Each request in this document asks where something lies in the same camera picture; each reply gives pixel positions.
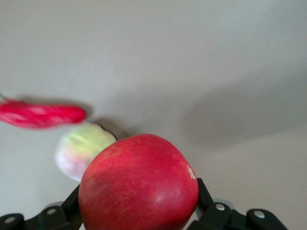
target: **blurred apple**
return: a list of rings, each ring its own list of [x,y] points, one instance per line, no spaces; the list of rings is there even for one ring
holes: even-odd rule
[[[79,125],[61,137],[55,162],[62,173],[80,181],[89,163],[106,147],[116,141],[98,124]]]

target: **red pepper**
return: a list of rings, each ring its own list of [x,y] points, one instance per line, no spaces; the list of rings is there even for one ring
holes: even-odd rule
[[[27,104],[14,100],[0,103],[0,121],[20,128],[46,129],[76,124],[85,118],[86,112],[73,105]]]

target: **white background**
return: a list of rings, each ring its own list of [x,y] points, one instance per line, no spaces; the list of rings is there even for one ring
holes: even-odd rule
[[[306,229],[305,0],[2,0],[0,93],[80,104],[118,138],[160,135],[212,197]],[[53,160],[71,128],[0,123],[0,216],[77,186]]]

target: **apple skin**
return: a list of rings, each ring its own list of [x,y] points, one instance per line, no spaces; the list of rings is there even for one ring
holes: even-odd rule
[[[180,230],[198,202],[197,178],[174,145],[140,134],[94,158],[78,202],[86,230]]]

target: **screw head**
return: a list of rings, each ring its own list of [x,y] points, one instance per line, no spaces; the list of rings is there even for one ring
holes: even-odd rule
[[[13,221],[15,221],[15,217],[8,217],[5,219],[4,223],[9,224],[12,223]]]
[[[219,210],[219,211],[224,211],[224,210],[225,210],[225,206],[222,205],[222,204],[216,204],[216,205],[215,205],[215,208],[216,208],[217,210]]]
[[[265,218],[265,214],[263,212],[261,212],[260,210],[255,210],[254,214],[258,218],[261,218],[261,219]]]
[[[54,209],[54,208],[52,208],[52,209],[49,209],[48,211],[47,211],[47,214],[48,215],[51,215],[51,214],[53,214],[53,213],[55,213],[56,212],[56,210]]]

